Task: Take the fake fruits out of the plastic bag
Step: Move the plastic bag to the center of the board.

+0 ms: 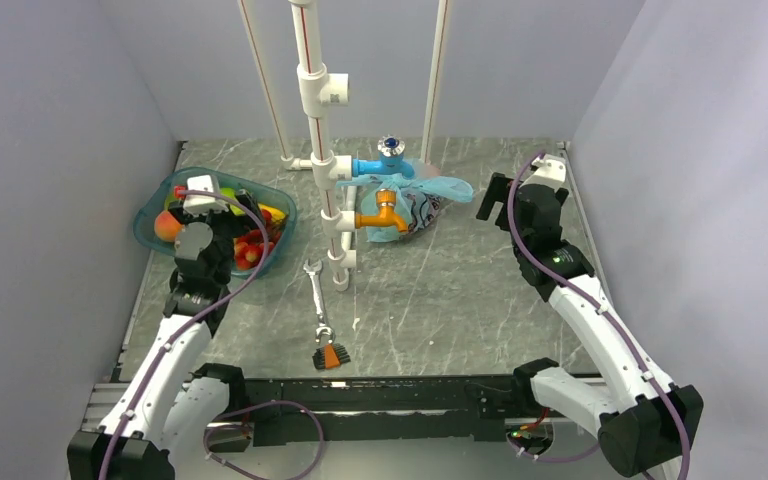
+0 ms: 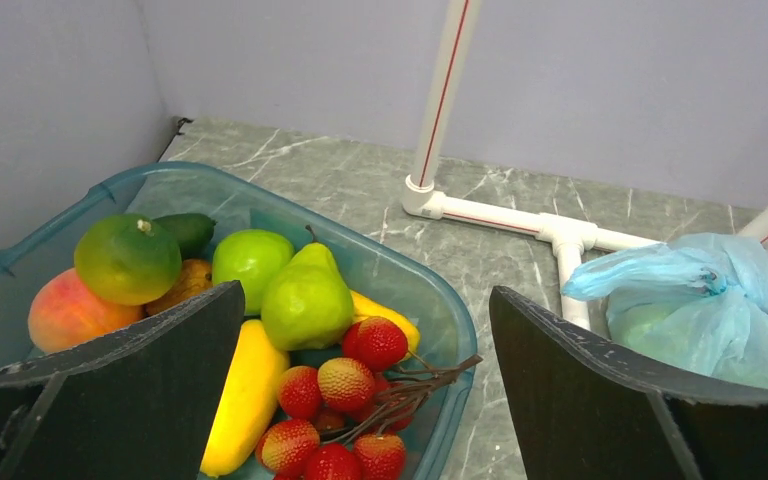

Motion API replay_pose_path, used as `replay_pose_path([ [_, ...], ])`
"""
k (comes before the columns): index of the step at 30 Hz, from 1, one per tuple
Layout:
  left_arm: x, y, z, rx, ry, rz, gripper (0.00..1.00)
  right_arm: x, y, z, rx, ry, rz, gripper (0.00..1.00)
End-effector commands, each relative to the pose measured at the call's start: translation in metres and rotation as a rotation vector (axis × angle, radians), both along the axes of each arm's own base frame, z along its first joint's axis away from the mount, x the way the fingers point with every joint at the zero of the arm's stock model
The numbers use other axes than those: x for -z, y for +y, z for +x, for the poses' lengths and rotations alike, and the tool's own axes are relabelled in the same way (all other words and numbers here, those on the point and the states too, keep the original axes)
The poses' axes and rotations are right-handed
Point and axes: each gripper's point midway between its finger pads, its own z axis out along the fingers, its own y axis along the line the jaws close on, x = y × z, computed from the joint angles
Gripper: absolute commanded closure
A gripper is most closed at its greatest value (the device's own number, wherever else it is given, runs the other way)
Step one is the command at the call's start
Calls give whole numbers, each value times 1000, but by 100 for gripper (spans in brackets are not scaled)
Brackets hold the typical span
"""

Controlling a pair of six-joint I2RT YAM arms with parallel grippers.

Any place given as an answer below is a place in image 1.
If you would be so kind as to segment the light blue plastic bag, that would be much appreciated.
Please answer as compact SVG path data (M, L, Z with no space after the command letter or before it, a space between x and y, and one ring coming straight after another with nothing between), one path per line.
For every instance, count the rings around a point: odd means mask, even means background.
M397 194L395 213L408 223L408 231L399 233L392 227L366 227L367 241L388 243L406 239L413 233L430 227L446 202L470 203L473 200L472 186L465 180L448 177L417 176L405 179L401 174L361 175L350 181L340 181L339 187L355 186L365 196L357 200L358 213L372 215L378 212L375 192L380 189L392 190Z

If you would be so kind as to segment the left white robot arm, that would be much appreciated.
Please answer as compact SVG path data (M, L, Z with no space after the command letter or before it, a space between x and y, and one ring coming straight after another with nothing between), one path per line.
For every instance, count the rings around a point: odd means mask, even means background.
M194 363L235 295L228 287L235 239L267 233L260 207L245 189L225 196L190 187L169 211L183 228L156 339L99 426L69 442L73 479L173 479L214 418L232 420L246 409L240 368Z

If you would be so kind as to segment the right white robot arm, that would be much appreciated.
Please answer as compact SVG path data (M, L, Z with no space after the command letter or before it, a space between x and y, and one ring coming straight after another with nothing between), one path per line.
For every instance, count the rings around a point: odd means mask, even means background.
M517 367L511 401L517 411L560 413L592 435L614 471L632 478L686 479L704 401L679 386L645 352L619 318L583 251L563 237L568 191L528 178L491 176L476 215L511 237L522 277L571 327L605 386L574 377L541 358Z

